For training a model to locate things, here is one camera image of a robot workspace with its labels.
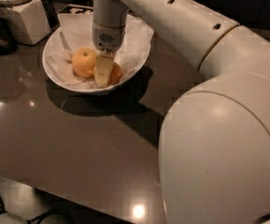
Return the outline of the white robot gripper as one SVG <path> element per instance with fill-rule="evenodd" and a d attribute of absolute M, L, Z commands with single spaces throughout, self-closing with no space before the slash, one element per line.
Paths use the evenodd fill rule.
<path fill-rule="evenodd" d="M 117 52 L 125 34 L 129 8 L 119 0 L 93 0 L 92 41 L 98 50 L 93 75 L 98 88 L 109 85 Z"/>

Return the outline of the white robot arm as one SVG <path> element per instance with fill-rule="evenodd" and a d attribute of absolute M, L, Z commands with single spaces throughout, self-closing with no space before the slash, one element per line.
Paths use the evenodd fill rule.
<path fill-rule="evenodd" d="M 270 42 L 193 0 L 94 0 L 130 8 L 205 82 L 170 107 L 159 138 L 167 224 L 270 224 Z"/>

